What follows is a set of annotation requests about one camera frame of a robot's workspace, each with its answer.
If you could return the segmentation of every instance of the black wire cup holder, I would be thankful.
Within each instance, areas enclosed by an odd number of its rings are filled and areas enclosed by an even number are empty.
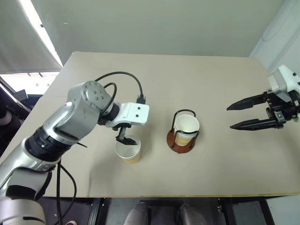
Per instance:
[[[168,146],[170,147],[170,149],[172,149],[173,151],[175,151],[177,153],[187,153],[187,152],[191,151],[193,149],[193,147],[195,145],[195,141],[196,141],[196,139],[199,135],[199,130],[196,130],[196,131],[193,131],[193,132],[185,132],[185,131],[182,131],[182,130],[177,130],[174,133],[174,123],[175,123],[176,116],[177,116],[178,113],[184,112],[184,111],[190,112],[194,115],[194,117],[196,117],[196,113],[193,110],[190,110],[190,109],[181,109],[181,110],[177,111],[174,114],[174,117],[173,117],[173,123],[172,123],[171,130],[167,134],[167,144],[168,144]],[[192,135],[192,134],[196,134],[196,135],[195,135],[195,137],[193,137],[189,141],[189,143],[187,145],[179,146],[175,142],[178,133],[182,133],[182,134],[186,134],[186,135]]]

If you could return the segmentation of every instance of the paper cup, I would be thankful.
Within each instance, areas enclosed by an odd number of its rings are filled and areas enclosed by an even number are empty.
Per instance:
[[[137,145],[125,145],[120,142],[116,143],[116,153],[126,163],[136,163],[141,156],[141,141],[132,135],[125,136],[133,139]]]
[[[182,130],[184,132],[194,132],[199,130],[200,124],[196,117],[191,115],[180,115],[175,119],[174,124],[174,135],[177,130]],[[177,133],[175,143],[179,146],[186,146],[196,134],[187,135],[183,133]]]

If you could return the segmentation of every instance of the beige table surface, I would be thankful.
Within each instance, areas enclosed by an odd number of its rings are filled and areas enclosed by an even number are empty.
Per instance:
[[[300,191],[300,123],[284,129],[237,131],[229,126],[249,119],[266,119],[266,104],[244,111],[226,111],[237,100],[269,88],[268,72],[255,59],[235,57],[168,56],[75,52],[46,94],[38,101],[7,154],[66,101],[68,89],[112,71],[136,75],[150,106],[144,127],[128,134],[142,142],[138,163],[124,163],[114,152],[117,132],[96,126],[62,157],[73,174],[78,197],[95,196],[246,196],[286,195]],[[139,94],[129,76],[116,82],[116,101],[135,102]],[[192,109],[201,124],[193,150],[177,154],[166,144],[173,114]],[[61,195],[73,186],[62,173]],[[46,196],[56,195],[56,175]]]

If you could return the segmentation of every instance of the person's leg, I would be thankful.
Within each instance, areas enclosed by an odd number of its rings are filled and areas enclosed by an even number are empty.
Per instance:
[[[67,222],[65,225],[77,225],[77,223],[73,220]]]
[[[183,225],[209,225],[204,216],[194,207],[182,205],[180,215]]]
[[[148,216],[149,208],[142,202],[129,212],[123,225],[148,225]]]

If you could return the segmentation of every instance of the floor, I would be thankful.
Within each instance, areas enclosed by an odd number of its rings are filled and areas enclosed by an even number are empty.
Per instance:
[[[46,224],[54,225],[58,221],[55,199],[41,198],[37,202],[40,203],[44,209]],[[61,211],[64,212],[69,204],[69,201],[61,200]],[[90,209],[90,204],[75,202],[68,214],[63,218],[63,223],[74,220],[78,225],[87,225],[90,217]]]
[[[127,214],[140,202],[149,198],[113,198],[105,225],[122,225]],[[196,207],[209,222],[209,225],[226,225],[223,214],[219,214],[217,198],[159,198],[159,200],[183,202]],[[150,207],[151,225],[175,225],[173,207]],[[266,225],[258,202],[234,205],[237,225]]]
[[[140,201],[149,204],[159,200],[164,206],[150,206],[151,225],[175,225],[175,208],[180,205],[188,204],[196,207],[209,225],[226,225],[224,215],[218,212],[217,198],[113,198],[110,201],[105,224],[99,225],[123,225],[127,214]],[[42,198],[38,201],[45,212],[48,225],[57,222],[57,211],[55,199]],[[61,201],[62,211],[68,207],[69,202]],[[64,223],[74,220],[78,225],[87,225],[90,216],[90,204],[75,202],[70,212],[65,216]],[[266,225],[258,202],[248,202],[234,205],[237,225]]]

